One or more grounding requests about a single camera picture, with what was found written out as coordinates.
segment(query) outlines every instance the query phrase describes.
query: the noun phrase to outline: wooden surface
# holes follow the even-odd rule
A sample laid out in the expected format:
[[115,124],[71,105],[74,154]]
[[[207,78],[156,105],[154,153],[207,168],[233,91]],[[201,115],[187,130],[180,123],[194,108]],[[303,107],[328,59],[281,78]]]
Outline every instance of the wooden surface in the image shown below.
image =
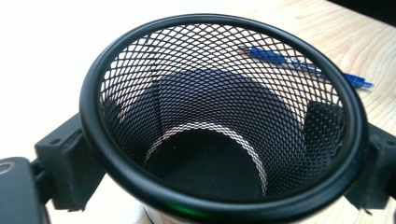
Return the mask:
[[[3,1],[0,3],[0,158],[35,158],[34,143],[78,112],[86,72],[114,39],[166,16],[212,12],[271,24],[313,45],[344,72],[375,86],[359,91],[368,119],[396,135],[396,28],[321,0]],[[396,202],[358,212],[344,198],[304,223],[393,223]],[[108,176],[85,212],[59,223],[149,223],[138,201]]]

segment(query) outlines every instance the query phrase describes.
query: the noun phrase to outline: pen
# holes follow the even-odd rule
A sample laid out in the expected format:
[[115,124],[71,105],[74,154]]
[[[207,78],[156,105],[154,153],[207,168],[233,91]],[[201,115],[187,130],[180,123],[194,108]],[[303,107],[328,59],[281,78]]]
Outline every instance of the pen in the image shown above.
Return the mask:
[[[261,62],[274,63],[277,66],[283,66],[291,69],[313,72],[319,77],[323,77],[321,70],[315,67],[313,64],[305,63],[294,57],[286,57],[279,53],[273,52],[271,50],[259,49],[256,47],[246,47],[238,46],[239,49],[244,51],[250,58],[258,59]],[[348,73],[344,73],[346,78],[356,89],[359,88],[372,88],[374,85],[372,83],[366,82],[363,77],[358,77]]]

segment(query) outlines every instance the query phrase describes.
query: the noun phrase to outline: black rim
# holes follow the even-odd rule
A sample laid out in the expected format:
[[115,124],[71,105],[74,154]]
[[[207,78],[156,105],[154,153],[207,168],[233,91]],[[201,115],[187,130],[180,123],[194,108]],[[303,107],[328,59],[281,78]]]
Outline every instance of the black rim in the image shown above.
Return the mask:
[[[99,114],[103,74],[117,54],[131,42],[158,29],[193,22],[230,24],[273,36],[313,59],[328,74],[346,111],[346,139],[338,161],[316,182],[290,194],[266,197],[260,203],[224,203],[192,197],[166,187],[157,178],[126,159],[117,149]],[[194,14],[153,21],[121,36],[106,48],[88,72],[80,95],[79,111],[84,133],[108,173],[143,203],[165,213],[203,222],[264,222],[303,217],[341,196],[359,173],[367,145],[367,120],[359,96],[339,69],[301,39],[275,27],[243,18]]]

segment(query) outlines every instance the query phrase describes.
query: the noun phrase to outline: cylindrical container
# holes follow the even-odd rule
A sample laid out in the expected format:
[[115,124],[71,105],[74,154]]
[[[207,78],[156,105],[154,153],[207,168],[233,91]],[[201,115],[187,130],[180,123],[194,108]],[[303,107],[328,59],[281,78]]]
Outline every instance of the cylindrical container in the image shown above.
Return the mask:
[[293,35],[225,15],[121,36],[93,63],[80,115],[97,158],[157,224],[312,214],[352,184],[367,145],[361,101],[334,64]]

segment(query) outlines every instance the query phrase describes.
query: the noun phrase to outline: black mesh pen holder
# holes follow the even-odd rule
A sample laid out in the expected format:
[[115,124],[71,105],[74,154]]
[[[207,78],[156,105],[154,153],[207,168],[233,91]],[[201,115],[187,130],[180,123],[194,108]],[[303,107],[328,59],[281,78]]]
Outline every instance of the black mesh pen holder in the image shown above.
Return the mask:
[[318,211],[355,180],[367,146],[361,101],[335,65],[293,35],[223,15],[117,39],[85,79],[80,115],[121,186],[191,222]]

